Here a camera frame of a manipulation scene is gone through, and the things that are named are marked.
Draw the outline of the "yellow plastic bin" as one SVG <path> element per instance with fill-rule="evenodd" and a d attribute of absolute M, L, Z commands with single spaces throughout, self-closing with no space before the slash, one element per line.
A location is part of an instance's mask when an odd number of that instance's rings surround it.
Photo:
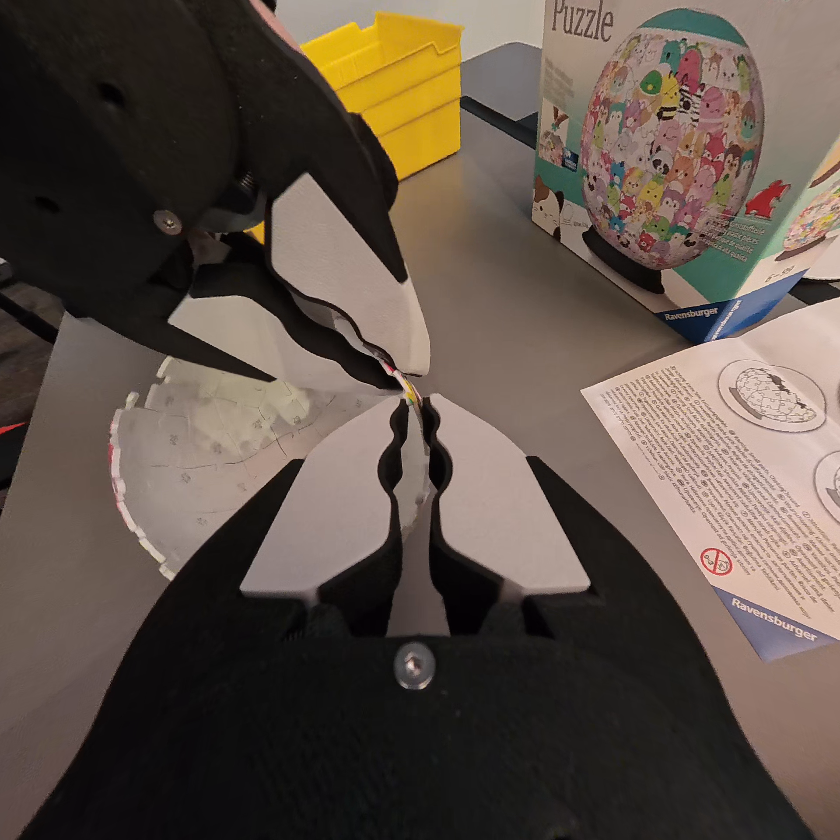
<path fill-rule="evenodd" d="M 359 113 L 400 181 L 456 154 L 460 139 L 458 24 L 378 12 L 303 44 L 346 109 Z"/>

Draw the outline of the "white stand foot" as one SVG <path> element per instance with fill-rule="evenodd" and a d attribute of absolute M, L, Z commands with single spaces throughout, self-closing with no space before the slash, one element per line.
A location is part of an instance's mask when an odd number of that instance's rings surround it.
<path fill-rule="evenodd" d="M 834 237 L 826 247 L 826 251 L 816 260 L 805 273 L 805 280 L 827 283 L 839 282 L 839 235 Z"/>

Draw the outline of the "white instruction leaflet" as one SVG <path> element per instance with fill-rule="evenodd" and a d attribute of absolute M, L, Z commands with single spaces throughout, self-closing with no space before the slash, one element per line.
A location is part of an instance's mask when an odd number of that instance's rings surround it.
<path fill-rule="evenodd" d="M 764 662 L 839 641 L 839 300 L 582 391 Z"/>

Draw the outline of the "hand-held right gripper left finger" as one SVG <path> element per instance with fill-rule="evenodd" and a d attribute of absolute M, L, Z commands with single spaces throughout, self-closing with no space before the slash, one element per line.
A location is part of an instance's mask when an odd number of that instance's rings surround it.
<path fill-rule="evenodd" d="M 321 589 L 401 536 L 395 487 L 408 404 L 393 395 L 327 435 L 304 459 L 240 591 L 316 601 Z"/>

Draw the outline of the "puzzle ball cardboard box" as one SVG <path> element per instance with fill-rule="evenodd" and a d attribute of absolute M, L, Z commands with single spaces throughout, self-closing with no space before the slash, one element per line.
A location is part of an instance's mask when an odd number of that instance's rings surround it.
<path fill-rule="evenodd" d="M 532 221 L 690 343 L 838 257 L 838 1 L 548 1 Z"/>

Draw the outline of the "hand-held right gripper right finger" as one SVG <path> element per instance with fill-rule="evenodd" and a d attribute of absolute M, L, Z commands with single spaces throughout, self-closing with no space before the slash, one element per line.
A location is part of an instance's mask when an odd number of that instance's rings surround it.
<path fill-rule="evenodd" d="M 520 447 L 440 394 L 423 409 L 442 549 L 488 573 L 503 599 L 586 591 L 590 577 Z"/>

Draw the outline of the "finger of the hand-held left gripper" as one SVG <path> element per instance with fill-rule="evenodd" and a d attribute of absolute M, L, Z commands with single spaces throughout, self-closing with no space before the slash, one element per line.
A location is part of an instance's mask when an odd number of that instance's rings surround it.
<path fill-rule="evenodd" d="M 403 392 L 373 355 L 309 317 L 266 265 L 200 266 L 170 324 L 272 381 L 330 393 Z"/>
<path fill-rule="evenodd" d="M 355 350 L 427 375 L 431 346 L 411 278 L 393 277 L 310 174 L 273 202 L 266 233 L 273 269 L 307 313 L 329 310 Z"/>

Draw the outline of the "colourful puzzle ball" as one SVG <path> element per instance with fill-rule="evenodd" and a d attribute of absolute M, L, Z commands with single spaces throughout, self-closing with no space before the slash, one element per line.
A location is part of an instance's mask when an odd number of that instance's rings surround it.
<path fill-rule="evenodd" d="M 386 399 L 262 383 L 167 358 L 114 414 L 110 471 L 128 529 L 172 580 L 293 459 Z"/>

